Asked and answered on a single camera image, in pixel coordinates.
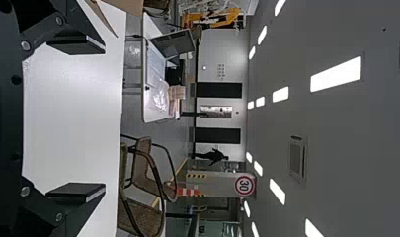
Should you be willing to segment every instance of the white table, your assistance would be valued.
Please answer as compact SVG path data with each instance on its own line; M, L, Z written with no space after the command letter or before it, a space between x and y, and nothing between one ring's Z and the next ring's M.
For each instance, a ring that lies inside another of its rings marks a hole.
M126 13L99 1L117 39L85 1L78 2L107 53L69 56L44 45L24 62L23 175L43 193L68 182L106 184L106 195L79 236L112 237L117 229Z
M143 14L141 22L141 31L144 39L141 39L141 83L128 84L125 88L140 88L141 93L141 118L143 122L149 123L163 119L170 119L174 116L169 114L169 98L166 94L167 101L162 106L166 110L162 110L155 106L155 100L163 98L163 93L168 93L169 84L166 81L157 81L155 84L160 85L161 90L147 84L147 40L160 37L163 33L156 26L153 20L146 13ZM124 92L125 95L134 95L130 91Z

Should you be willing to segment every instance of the white wall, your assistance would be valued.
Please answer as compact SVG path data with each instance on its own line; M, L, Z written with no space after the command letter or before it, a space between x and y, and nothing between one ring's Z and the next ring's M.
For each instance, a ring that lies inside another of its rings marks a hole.
M200 106L231 106L232 119L197 118L197 127L241 128L241 144L218 144L218 148L230 161L244 161L246 146L246 102L248 92L248 29L206 30L200 45L199 82L236 82L243 84L241 99L198 98ZM225 79L217 77L217 65L225 64ZM210 151L217 144L197 143L197 152Z
M248 150L264 178L245 236L251 221L261 236L304 236L306 217L326 237L400 236L400 0L287 0L274 19L275 4L261 1L252 22L251 46L273 24L250 63L249 98L267 96L267 105L248 114ZM313 74L362 53L361 81L310 94ZM290 99L270 104L284 85ZM287 174L293 134L309 136L305 188Z
M107 194L81 237L115 236L126 13L99 1L115 38L78 1L107 46L105 55L69 56L40 47L24 63L23 175L46 193L68 182L104 183Z

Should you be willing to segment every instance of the rectangular ceiling light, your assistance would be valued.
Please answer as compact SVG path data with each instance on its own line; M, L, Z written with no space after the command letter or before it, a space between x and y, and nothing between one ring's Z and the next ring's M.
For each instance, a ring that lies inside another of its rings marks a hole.
M256 107L262 107L264 105L265 105L265 97L261 97L256 100Z
M276 16L280 13L280 10L282 9L283 5L285 4L286 0L279 0L277 5L276 5Z
M258 36L258 45L261 45L266 35L267 35L267 26L264 26L264 28L262 29L261 33Z
M273 103L285 101L289 97L289 87L284 87L273 92Z
M258 229L256 228L255 222L252 222L252 233L254 237L259 237Z
M255 108L255 102L254 101L249 102L248 103L248 110L252 110L254 108Z
M307 237L324 237L309 219L305 219L305 235Z
M273 179L270 179L270 190L274 193L280 203L285 205L285 192Z
M249 52L249 60L252 60L253 56L255 56L256 48L253 46L251 51Z
M310 91L317 92L353 81L358 81L361 75L361 65L362 58L359 56L313 75L310 79Z
M253 168L255 168L255 171L256 173L258 173L259 176L262 177L264 175L264 169L257 161L255 161L255 163L253 164Z
M253 157L252 157L251 153L246 152L246 159L249 161L249 163L252 163Z
M245 207L245 212L248 217L251 217L251 209L247 201L243 202L243 207Z

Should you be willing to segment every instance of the floor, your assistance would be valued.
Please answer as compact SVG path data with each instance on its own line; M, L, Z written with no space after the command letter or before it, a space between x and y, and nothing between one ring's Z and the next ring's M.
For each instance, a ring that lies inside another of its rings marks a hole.
M138 35L140 34L140 22L141 18L127 15L127 26L126 35ZM155 23L159 26L162 32L169 32L172 27L167 26L163 20L155 20ZM131 54L136 45L125 46L125 63L136 65L137 57ZM186 75L195 74L194 60L190 60L186 67ZM126 81L131 83L139 83L140 74L136 69L125 69L124 78ZM183 111L191 111L194 109L194 99L190 95L190 84L187 83L187 99L183 102ZM193 118L181 118L179 120L164 120L153 123L143 123L141 121L141 97L137 95L123 96L122 98L122 117L121 117L121 133L128 134L135 137L149 136L152 138L154 143L164 145L168 148L171 153L175 169L178 169L184 161L188 158L188 154L192 151L192 144L189 142L189 129L194 125ZM133 144L133 141L122 139L122 142ZM152 150L152 156L154 157L162 181L167 181L172 178L172 171L167 159L166 154L161 151L154 149ZM127 175L131 173L131 159L128 160ZM129 198L133 198L137 201L146 204L152 204L155 201L155 197L147 194L137 188L130 188L125 193ZM168 206L168 211L175 210L173 206ZM167 221L167 236L172 236L169 233L170 230L177 228L183 228L185 225L184 221L168 220ZM117 237L130 236L121 230L118 230Z

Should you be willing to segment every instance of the red circle sign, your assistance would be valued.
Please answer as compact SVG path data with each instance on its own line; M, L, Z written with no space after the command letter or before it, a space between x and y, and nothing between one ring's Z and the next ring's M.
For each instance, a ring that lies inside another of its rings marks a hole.
M234 183L234 189L240 196L249 196L255 190L255 183L252 178L241 176Z

